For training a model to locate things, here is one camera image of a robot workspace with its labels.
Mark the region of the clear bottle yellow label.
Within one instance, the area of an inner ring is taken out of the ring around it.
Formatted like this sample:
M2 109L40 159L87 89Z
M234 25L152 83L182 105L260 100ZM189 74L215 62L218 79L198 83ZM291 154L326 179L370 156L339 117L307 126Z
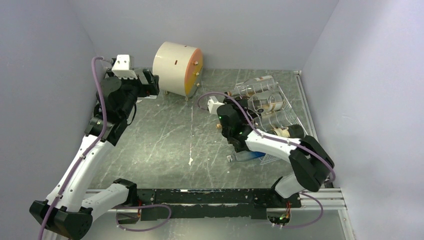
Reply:
M247 108L256 114L266 114L282 110L285 99L278 91L263 91L252 95L247 100Z

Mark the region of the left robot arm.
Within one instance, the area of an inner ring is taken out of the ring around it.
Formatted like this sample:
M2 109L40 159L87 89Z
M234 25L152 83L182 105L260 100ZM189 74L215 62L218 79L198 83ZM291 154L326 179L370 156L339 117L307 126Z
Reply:
M102 80L95 79L98 104L79 150L46 199L36 200L30 206L30 214L40 224L40 240L80 240L94 221L109 210L141 205L137 185L122 178L86 197L101 162L133 120L138 98L159 94L159 77L149 69L141 73L146 83L142 83L138 75L124 78L117 73Z

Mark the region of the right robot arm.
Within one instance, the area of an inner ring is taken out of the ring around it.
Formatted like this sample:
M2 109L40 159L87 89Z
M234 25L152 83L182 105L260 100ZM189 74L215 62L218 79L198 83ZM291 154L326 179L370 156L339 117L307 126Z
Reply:
M296 193L318 192L327 180L335 180L335 164L313 136L287 138L253 128L245 111L233 104L219 106L216 113L222 135L237 151L261 152L290 163L292 173L272 187L269 199L275 207L282 207Z

